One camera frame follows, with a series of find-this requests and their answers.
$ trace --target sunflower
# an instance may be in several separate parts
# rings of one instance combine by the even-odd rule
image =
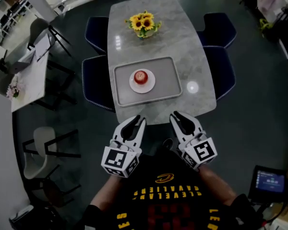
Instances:
[[[142,22],[140,20],[133,20],[132,21],[132,28],[135,31],[140,31],[142,27],[143,27],[143,25],[142,25]]]
[[[135,20],[138,21],[141,18],[142,18],[142,15],[139,13],[139,14],[135,14],[134,16],[131,16],[129,20],[133,22]]]
[[[145,18],[151,18],[153,19],[154,18],[154,15],[152,13],[148,13],[146,10],[145,10],[145,13],[142,14],[142,19],[145,19]]]
[[[153,29],[155,23],[151,18],[145,18],[141,20],[142,22],[142,27],[145,28],[146,31]]]

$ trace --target team logo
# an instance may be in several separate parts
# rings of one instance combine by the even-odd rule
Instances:
[[[167,174],[161,174],[157,176],[159,178],[158,180],[155,180],[156,183],[165,183],[169,182],[174,179],[174,174],[172,173],[167,173]]]

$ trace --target gray carpet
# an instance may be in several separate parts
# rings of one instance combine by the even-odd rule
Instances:
[[[58,135],[79,130],[78,136],[58,147],[61,151],[79,152],[82,157],[61,159],[62,166],[52,178],[66,191],[78,183],[82,185],[71,195],[75,201],[58,210],[69,227],[79,220],[108,178],[100,163],[104,146],[118,125],[114,113],[92,105],[83,96],[81,62],[97,55],[85,41],[86,22],[90,16],[108,16],[111,5],[120,1],[124,0],[95,0],[68,11],[52,23],[72,44],[68,50],[73,58],[59,45],[51,52],[53,61],[76,72],[66,93],[78,101],[77,105],[62,101],[53,112],[34,104],[14,113],[14,135],[20,152],[21,143],[32,139],[37,127],[52,126]],[[238,32],[228,49],[237,84],[215,110],[198,119],[218,151],[211,168],[238,194],[247,194],[255,165],[288,168],[288,62],[277,44],[261,36],[255,18],[237,0],[178,1],[196,30],[204,29],[205,13],[225,12]],[[20,52],[18,49],[10,60],[17,59]],[[47,75],[61,83],[65,77],[55,69],[48,70]],[[174,137],[169,124],[148,126],[142,143],[144,153],[153,154],[167,137]]]

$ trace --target dark blue chair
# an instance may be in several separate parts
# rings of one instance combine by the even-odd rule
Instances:
[[[115,112],[107,56],[96,56],[82,62],[82,84],[86,100]]]
[[[236,84],[235,71],[226,49],[220,46],[205,46],[205,54],[210,67],[216,100],[225,96]]]
[[[205,30],[197,32],[203,46],[229,47],[237,32],[225,13],[207,13],[204,15]]]
[[[85,39],[98,54],[107,53],[108,17],[90,17],[87,21]]]

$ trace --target red apple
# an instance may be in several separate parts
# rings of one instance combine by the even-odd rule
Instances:
[[[134,74],[134,81],[137,84],[145,84],[147,82],[147,80],[148,80],[148,75],[144,71],[137,71]]]

